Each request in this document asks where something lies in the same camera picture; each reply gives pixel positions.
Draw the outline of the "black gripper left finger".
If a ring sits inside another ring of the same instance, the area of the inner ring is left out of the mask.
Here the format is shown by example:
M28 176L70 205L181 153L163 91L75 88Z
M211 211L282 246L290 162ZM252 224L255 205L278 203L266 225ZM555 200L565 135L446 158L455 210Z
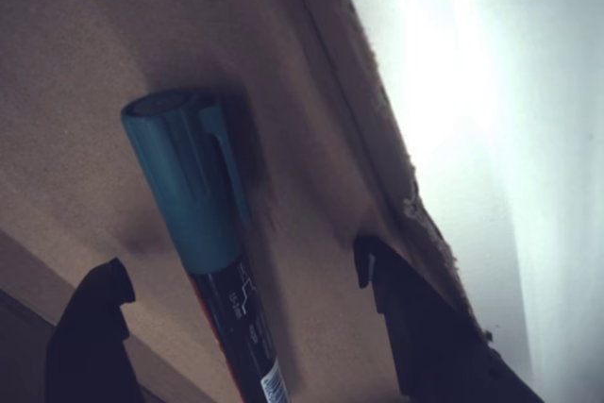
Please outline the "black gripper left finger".
M144 401L126 352L129 330L121 311L122 305L135 300L118 259L83 277L46 348L46 402Z

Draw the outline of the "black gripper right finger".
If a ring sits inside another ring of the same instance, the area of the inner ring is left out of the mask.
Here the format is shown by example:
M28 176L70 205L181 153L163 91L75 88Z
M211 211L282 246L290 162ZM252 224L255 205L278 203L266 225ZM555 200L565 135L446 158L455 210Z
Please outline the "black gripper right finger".
M358 281L384 317L401 394L412 402L537 402L539 396L394 249L353 243Z

